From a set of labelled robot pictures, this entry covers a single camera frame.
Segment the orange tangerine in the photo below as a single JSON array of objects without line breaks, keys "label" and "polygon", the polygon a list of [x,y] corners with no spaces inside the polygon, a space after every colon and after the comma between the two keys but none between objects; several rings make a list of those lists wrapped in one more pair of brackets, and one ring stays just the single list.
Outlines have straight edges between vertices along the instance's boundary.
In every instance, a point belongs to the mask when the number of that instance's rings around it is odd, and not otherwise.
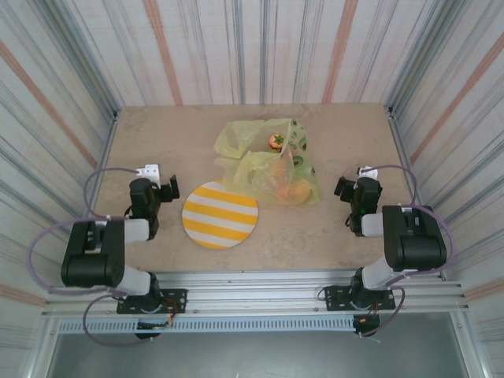
[{"label": "orange tangerine", "polygon": [[303,203],[310,196],[310,184],[306,181],[297,181],[291,185],[289,193],[293,201]]}]

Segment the yellow plastic bag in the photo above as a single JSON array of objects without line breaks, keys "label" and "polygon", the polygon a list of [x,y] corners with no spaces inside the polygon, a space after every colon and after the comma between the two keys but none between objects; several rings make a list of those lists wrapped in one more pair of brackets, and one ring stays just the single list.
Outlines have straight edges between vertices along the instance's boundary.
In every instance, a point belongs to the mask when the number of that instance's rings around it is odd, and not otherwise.
[{"label": "yellow plastic bag", "polygon": [[[284,136],[283,149],[272,152],[269,138]],[[236,120],[228,122],[217,137],[214,151],[215,164],[223,170],[222,183],[226,190],[245,195],[259,202],[274,205],[298,206],[320,201],[316,170],[309,149],[306,128],[292,118],[270,120]],[[309,165],[311,174],[295,174],[296,165]],[[291,185],[297,181],[309,182],[310,196],[303,202],[293,201],[291,195],[276,195],[278,185]]]}]

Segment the yellow white striped plate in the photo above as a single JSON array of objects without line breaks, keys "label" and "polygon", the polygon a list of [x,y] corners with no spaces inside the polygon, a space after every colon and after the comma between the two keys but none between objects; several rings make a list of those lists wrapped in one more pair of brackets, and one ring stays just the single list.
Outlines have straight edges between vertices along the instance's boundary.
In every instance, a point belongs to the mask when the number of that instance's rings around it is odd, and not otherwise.
[{"label": "yellow white striped plate", "polygon": [[219,180],[194,189],[182,209],[182,224],[187,235],[211,249],[227,249],[241,243],[257,222],[257,201],[225,190]]}]

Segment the black connector block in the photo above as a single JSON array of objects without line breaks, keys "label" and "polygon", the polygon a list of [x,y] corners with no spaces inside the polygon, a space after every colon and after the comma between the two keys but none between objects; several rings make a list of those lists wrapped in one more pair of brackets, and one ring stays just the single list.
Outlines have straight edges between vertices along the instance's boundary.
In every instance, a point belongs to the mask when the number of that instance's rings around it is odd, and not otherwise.
[{"label": "black connector block", "polygon": [[376,330],[380,326],[380,317],[378,315],[354,315],[353,326],[356,335],[370,337],[376,334]]},{"label": "black connector block", "polygon": [[135,336],[140,340],[157,338],[161,334],[159,329],[163,326],[160,323],[139,321],[136,325]]}]

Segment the aluminium table side rail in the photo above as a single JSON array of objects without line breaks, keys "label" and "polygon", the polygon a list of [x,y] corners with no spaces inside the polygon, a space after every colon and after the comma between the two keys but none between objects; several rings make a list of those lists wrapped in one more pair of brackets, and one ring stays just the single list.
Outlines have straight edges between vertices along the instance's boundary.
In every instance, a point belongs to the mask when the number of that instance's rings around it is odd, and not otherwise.
[{"label": "aluminium table side rail", "polygon": [[[406,182],[408,184],[408,188],[411,194],[411,200],[410,204],[407,205],[408,208],[411,209],[417,209],[420,213],[425,214],[426,216],[432,218],[434,221],[439,223],[437,221],[437,215],[433,213],[432,210],[426,209],[421,202],[418,202],[420,199],[419,193],[418,193],[418,183],[417,183],[417,178],[415,174],[413,173],[413,170],[411,168],[411,163],[409,158],[407,157],[406,153],[406,148],[404,147],[404,143],[402,141],[402,138],[399,133],[399,122],[397,120],[397,117],[395,116],[395,112],[391,108],[386,108],[386,114],[387,114],[387,121],[391,129],[391,134],[393,136],[393,140],[395,142],[395,147],[398,152],[398,157],[400,160],[400,169],[404,172],[404,176],[406,178]],[[444,265],[441,265],[440,267],[436,269],[431,269],[427,271],[411,271],[411,272],[403,272],[400,276],[396,276],[395,278],[391,279],[390,281],[387,282],[387,286],[392,286],[396,283],[398,283],[401,280],[409,280],[410,278],[413,278],[414,276],[426,276],[426,275],[438,275],[440,274],[442,279],[444,280],[443,277],[443,269]]]},{"label": "aluminium table side rail", "polygon": [[[119,117],[115,117],[112,123],[112,131],[105,144],[105,152],[102,160],[96,169],[83,184],[83,202],[85,205],[84,217],[76,221],[72,226],[69,244],[65,252],[64,261],[61,267],[61,278],[63,283],[70,287],[93,287],[95,285],[114,287],[124,275],[124,246],[113,246],[113,237],[124,235],[124,222],[119,218],[108,218],[106,215],[100,216],[94,213],[94,207],[90,200],[96,198],[99,193],[101,182],[94,183],[94,190],[87,189],[88,184],[98,175],[108,172],[106,163],[109,157],[109,150],[113,143],[113,137],[117,129]],[[89,246],[96,243],[87,241],[87,233],[91,232],[93,239],[99,237],[96,223],[103,221],[103,242],[108,252],[98,254],[88,254]]]}]

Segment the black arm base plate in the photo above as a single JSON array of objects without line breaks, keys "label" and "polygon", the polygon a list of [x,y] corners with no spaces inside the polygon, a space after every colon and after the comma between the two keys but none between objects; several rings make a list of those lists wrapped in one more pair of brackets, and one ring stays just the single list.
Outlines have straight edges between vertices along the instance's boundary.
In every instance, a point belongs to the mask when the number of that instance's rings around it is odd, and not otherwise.
[{"label": "black arm base plate", "polygon": [[143,296],[128,296],[117,303],[118,314],[179,314],[185,313],[186,289],[161,289]]},{"label": "black arm base plate", "polygon": [[395,297],[391,291],[370,291],[351,286],[324,288],[327,311],[373,311],[395,309]]}]

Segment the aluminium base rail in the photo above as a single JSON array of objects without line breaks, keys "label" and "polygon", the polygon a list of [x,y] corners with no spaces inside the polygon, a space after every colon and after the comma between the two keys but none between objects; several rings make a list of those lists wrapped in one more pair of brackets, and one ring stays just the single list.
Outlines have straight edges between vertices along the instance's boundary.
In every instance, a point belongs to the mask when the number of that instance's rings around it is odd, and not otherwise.
[{"label": "aluminium base rail", "polygon": [[[161,287],[188,291],[186,316],[322,314],[321,289],[349,284],[351,269],[228,272],[160,272]],[[461,284],[440,275],[415,276],[393,292],[400,313],[465,312]]]}]

